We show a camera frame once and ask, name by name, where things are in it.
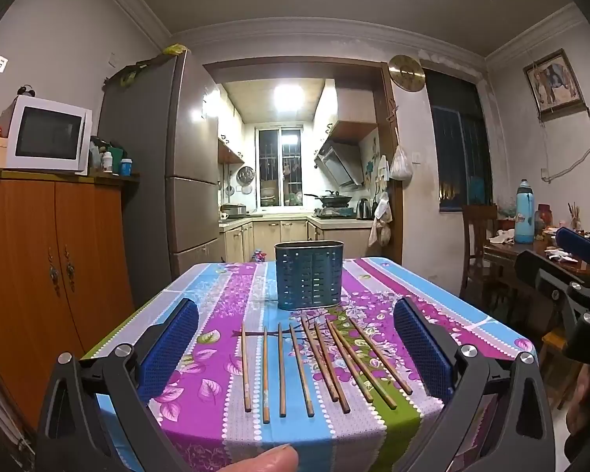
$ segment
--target gray refrigerator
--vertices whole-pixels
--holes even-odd
[[[137,307],[190,266],[224,261],[218,240],[218,123],[203,111],[214,90],[190,52],[128,66],[105,82],[98,136],[122,146],[140,175],[123,197],[125,253]]]

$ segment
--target wooden chopstick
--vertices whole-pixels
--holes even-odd
[[[267,327],[262,339],[262,422],[268,424],[269,418],[269,353],[267,351]]]
[[[252,411],[252,398],[249,393],[249,369],[247,367],[247,336],[245,324],[240,325],[240,353],[243,356],[243,392],[245,396],[245,411]]]
[[[389,396],[389,394],[387,394],[387,392],[385,392],[385,390],[382,388],[382,385],[378,382],[378,380],[376,380],[374,375],[372,375],[371,371],[367,368],[367,366],[363,363],[363,361],[360,359],[360,357],[356,354],[356,351],[354,351],[352,349],[352,346],[350,346],[349,343],[345,340],[345,337],[338,333],[338,330],[336,329],[336,327],[334,326],[332,321],[328,322],[328,326],[334,330],[335,335],[339,338],[339,340],[343,344],[343,347],[347,349],[347,352],[350,354],[350,356],[352,357],[354,362],[356,362],[356,364],[359,366],[360,370],[363,372],[363,374],[366,376],[366,378],[369,380],[369,382],[374,386],[374,388],[380,394],[380,397],[384,400],[384,402],[387,403],[389,408],[390,409],[398,408],[398,405],[396,404],[396,402],[393,399],[391,399],[391,397]]]
[[[321,354],[323,355],[323,359],[326,362],[328,371],[330,372],[330,378],[332,378],[332,383],[334,384],[335,389],[337,390],[338,402],[341,405],[341,409],[343,410],[343,413],[350,413],[350,405],[347,403],[347,399],[345,398],[345,394],[343,393],[343,388],[341,387],[341,384],[338,381],[337,372],[334,370],[334,367],[332,366],[332,361],[330,360],[328,348],[326,346],[326,343],[323,341],[323,336],[317,323],[315,323],[315,332],[317,333],[317,340],[319,341],[319,346],[321,346]]]
[[[382,354],[382,352],[378,349],[378,346],[376,346],[376,343],[370,339],[368,334],[366,334],[365,331],[363,331],[363,329],[358,325],[358,323],[354,320],[354,318],[349,318],[349,320],[350,320],[350,323],[354,326],[354,328],[356,328],[358,330],[360,336],[367,343],[367,345],[372,349],[372,351],[374,353],[376,353],[376,356],[380,359],[382,364],[384,364],[384,366],[391,373],[391,375],[396,379],[396,381],[398,383],[400,383],[402,390],[410,396],[413,393],[413,389],[411,389],[411,387],[408,386],[408,383],[402,379],[402,377],[400,376],[398,371],[396,371],[396,368],[393,367],[391,365],[391,363],[389,362],[389,359]]]
[[[306,377],[304,375],[304,364],[301,361],[301,356],[299,355],[299,350],[297,349],[297,336],[295,335],[295,330],[293,329],[293,325],[289,324],[289,328],[291,329],[291,339],[293,339],[293,351],[295,352],[295,358],[297,360],[297,368],[299,369],[299,378],[301,380],[301,388],[304,391],[304,401],[306,402],[306,411],[309,417],[315,416],[315,410],[313,408],[313,402],[310,399],[310,392],[308,390],[308,383],[306,383]]]
[[[343,360],[345,361],[345,365],[347,365],[347,368],[350,370],[350,374],[354,378],[354,381],[356,381],[356,384],[359,386],[360,391],[363,392],[363,396],[365,397],[365,400],[368,403],[373,403],[374,397],[369,393],[369,390],[367,390],[367,387],[365,387],[365,384],[361,380],[359,372],[356,370],[356,367],[354,367],[354,364],[350,360],[350,356],[348,355],[347,351],[343,348],[343,345],[341,344],[341,341],[337,337],[337,334],[335,334],[336,330],[332,326],[330,326],[329,324],[328,324],[328,330],[330,331],[332,339],[334,339],[334,342],[337,345],[338,352],[341,353],[341,356],[343,357]]]
[[[317,365],[319,365],[319,370],[321,371],[321,375],[323,377],[323,381],[326,383],[326,387],[328,388],[328,392],[330,393],[330,399],[333,402],[338,401],[338,394],[337,389],[335,389],[334,383],[332,383],[332,378],[328,373],[328,369],[326,368],[326,364],[323,362],[321,355],[319,355],[319,349],[313,342],[313,336],[310,333],[310,330],[304,323],[304,318],[299,318],[301,321],[301,327],[304,329],[304,333],[306,334],[306,338],[308,339],[308,343],[310,344],[310,349],[313,351],[313,355],[315,356],[315,360],[317,361]]]
[[[280,417],[286,417],[286,383],[284,380],[284,343],[282,323],[277,324],[277,355],[280,364]]]

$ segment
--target window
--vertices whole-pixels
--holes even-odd
[[[260,207],[302,206],[301,129],[259,129],[256,144]]]
[[[426,90],[435,128],[439,210],[492,202],[491,164],[476,86],[428,69]]]

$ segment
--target blue thermos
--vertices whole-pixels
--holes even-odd
[[[516,243],[533,243],[535,200],[533,190],[523,179],[516,192],[516,224],[513,240]]]

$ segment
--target picture frame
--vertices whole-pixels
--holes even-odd
[[[524,74],[540,121],[588,109],[564,50],[557,50],[526,66]]]

